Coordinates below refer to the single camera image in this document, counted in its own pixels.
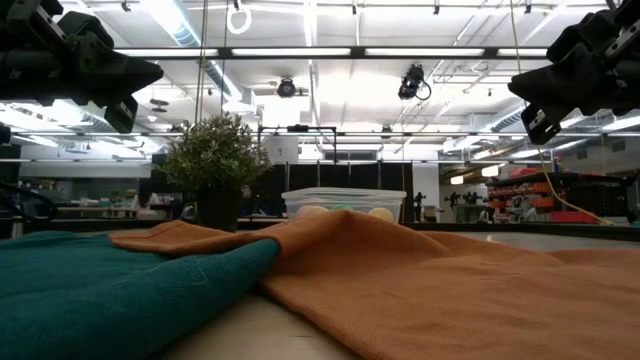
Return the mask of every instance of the ceiling pipe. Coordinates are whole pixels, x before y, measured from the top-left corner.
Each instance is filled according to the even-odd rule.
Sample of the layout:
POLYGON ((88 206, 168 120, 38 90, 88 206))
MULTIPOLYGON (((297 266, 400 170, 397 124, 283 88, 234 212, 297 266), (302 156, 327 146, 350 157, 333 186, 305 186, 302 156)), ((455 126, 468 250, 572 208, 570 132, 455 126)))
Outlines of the ceiling pipe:
MULTIPOLYGON (((202 46, 200 35, 195 31, 195 26, 181 0, 142 0, 141 3, 178 45, 190 48, 202 46)), ((215 61, 206 60, 204 64, 201 60, 197 62, 204 67, 205 73, 220 89, 227 101, 242 100, 243 93, 215 61)))

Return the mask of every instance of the yellow ball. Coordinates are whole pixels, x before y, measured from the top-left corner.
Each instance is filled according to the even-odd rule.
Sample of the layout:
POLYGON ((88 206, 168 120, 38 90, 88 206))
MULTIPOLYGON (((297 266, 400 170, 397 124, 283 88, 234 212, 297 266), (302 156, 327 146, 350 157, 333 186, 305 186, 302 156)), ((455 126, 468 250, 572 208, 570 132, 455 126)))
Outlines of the yellow ball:
POLYGON ((317 216, 329 212, 327 208, 322 206, 314 206, 314 205, 305 205, 298 209, 296 213, 296 217, 301 218, 305 216, 317 216))
POLYGON ((387 220, 389 222, 394 222, 393 221, 393 214, 391 213, 391 211, 389 211, 386 208, 374 208, 371 211, 369 211, 369 215, 375 216, 378 219, 387 220))

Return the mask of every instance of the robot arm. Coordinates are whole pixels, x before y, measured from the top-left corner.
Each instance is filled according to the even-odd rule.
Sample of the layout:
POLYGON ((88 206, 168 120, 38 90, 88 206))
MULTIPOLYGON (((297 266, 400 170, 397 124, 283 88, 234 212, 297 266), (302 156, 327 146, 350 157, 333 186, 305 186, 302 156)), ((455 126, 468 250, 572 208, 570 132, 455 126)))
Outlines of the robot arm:
POLYGON ((90 15, 62 14, 57 0, 0 2, 0 100, 55 99, 106 106, 105 119, 120 133, 133 128, 132 93, 162 78, 155 64, 113 51, 113 39, 90 15))
POLYGON ((514 76, 509 90, 528 101, 522 113, 529 139, 542 145, 575 108, 584 115, 640 107, 640 0, 587 14, 547 51, 553 64, 514 76))

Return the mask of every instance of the teal cloth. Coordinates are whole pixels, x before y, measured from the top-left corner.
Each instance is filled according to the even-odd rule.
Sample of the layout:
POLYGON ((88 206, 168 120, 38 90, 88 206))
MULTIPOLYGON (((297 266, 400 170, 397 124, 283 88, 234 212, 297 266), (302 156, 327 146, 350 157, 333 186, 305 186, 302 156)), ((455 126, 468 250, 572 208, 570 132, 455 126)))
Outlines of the teal cloth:
POLYGON ((144 359, 237 300, 280 248, 270 239, 172 259, 106 236, 0 241, 0 359, 144 359))

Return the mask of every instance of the towel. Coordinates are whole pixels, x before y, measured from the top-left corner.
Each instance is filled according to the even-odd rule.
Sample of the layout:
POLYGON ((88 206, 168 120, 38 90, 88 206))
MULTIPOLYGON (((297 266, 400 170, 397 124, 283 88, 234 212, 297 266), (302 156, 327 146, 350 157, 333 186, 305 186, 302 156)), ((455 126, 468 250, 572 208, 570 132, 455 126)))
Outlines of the towel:
POLYGON ((539 253, 351 211, 252 233, 184 222, 110 236, 178 256, 265 238, 267 294, 367 359, 638 359, 640 252, 539 253))
POLYGON ((238 300, 278 254, 273 240, 180 258, 106 235, 1 241, 0 359, 149 358, 238 300))

